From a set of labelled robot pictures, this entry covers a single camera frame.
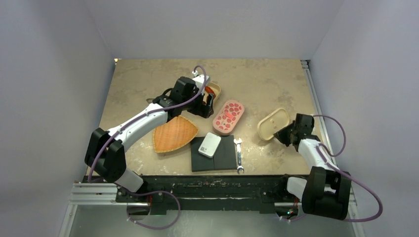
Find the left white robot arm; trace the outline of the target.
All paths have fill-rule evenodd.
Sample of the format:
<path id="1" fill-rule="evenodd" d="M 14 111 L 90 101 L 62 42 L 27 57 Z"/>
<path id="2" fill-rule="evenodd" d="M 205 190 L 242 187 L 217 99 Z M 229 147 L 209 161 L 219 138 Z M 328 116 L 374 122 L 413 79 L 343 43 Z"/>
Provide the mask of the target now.
<path id="1" fill-rule="evenodd" d="M 144 135 L 163 125 L 183 111 L 209 118 L 213 114 L 214 95 L 205 94 L 210 77 L 180 77 L 174 87 L 165 90 L 139 114 L 107 131 L 97 128 L 91 134 L 84 162 L 106 182 L 128 190 L 135 202 L 147 197 L 145 181 L 126 165 L 125 153 Z"/>

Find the pink lunch box lid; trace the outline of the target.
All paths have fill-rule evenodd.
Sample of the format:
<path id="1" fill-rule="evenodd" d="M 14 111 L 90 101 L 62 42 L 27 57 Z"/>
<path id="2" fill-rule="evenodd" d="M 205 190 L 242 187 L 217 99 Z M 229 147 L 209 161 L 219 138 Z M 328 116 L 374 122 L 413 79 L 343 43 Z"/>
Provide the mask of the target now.
<path id="1" fill-rule="evenodd" d="M 235 100 L 228 100 L 221 107 L 220 111 L 216 114 L 212 123 L 222 121 L 225 123 L 238 124 L 241 116 L 244 114 L 245 107 L 242 103 Z"/>

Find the pink lunch box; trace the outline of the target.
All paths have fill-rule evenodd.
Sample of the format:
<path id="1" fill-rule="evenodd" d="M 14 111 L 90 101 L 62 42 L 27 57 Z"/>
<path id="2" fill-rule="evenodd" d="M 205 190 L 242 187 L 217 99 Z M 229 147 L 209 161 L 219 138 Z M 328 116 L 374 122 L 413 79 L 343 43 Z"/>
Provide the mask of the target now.
<path id="1" fill-rule="evenodd" d="M 235 124 L 216 121 L 212 124 L 215 133 L 219 135 L 229 135 L 233 132 Z"/>

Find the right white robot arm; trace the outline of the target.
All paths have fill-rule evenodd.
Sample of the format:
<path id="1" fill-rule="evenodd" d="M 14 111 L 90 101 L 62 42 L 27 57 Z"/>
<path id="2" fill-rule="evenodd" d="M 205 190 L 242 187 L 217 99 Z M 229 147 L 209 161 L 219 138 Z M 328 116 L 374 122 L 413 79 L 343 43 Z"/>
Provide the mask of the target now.
<path id="1" fill-rule="evenodd" d="M 293 146 L 304 158 L 310 173 L 306 178 L 290 176 L 277 188 L 280 199 L 297 197 L 304 213 L 343 220 L 348 214 L 351 180 L 332 164 L 321 140 L 313 134 L 314 116 L 296 114 L 295 119 L 274 134 L 285 146 Z"/>

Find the cream lunch box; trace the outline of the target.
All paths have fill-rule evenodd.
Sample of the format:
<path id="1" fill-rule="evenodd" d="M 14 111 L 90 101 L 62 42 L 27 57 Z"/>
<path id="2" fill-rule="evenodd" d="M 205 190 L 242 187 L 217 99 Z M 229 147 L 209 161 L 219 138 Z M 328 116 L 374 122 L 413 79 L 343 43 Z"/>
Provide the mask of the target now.
<path id="1" fill-rule="evenodd" d="M 216 83 L 214 83 L 212 81 L 209 82 L 207 84 L 207 86 L 209 86 L 216 93 L 216 98 L 213 99 L 213 103 L 215 104 L 217 102 L 217 100 L 219 99 L 219 97 L 220 97 L 221 87 L 218 84 L 216 84 Z M 208 98 L 208 94 L 204 90 L 204 98 L 203 98 L 203 101 L 206 102 L 207 101 L 207 98 Z"/>

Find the cream lunch box lid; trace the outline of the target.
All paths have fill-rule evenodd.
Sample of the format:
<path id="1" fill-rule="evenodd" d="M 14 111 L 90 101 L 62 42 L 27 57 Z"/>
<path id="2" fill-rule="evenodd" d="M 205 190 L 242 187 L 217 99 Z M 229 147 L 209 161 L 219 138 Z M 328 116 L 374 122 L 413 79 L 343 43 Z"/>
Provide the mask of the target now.
<path id="1" fill-rule="evenodd" d="M 289 124 L 290 117 L 288 112 L 283 108 L 278 108 L 258 123 L 257 131 L 263 141 L 269 141 L 276 132 Z"/>

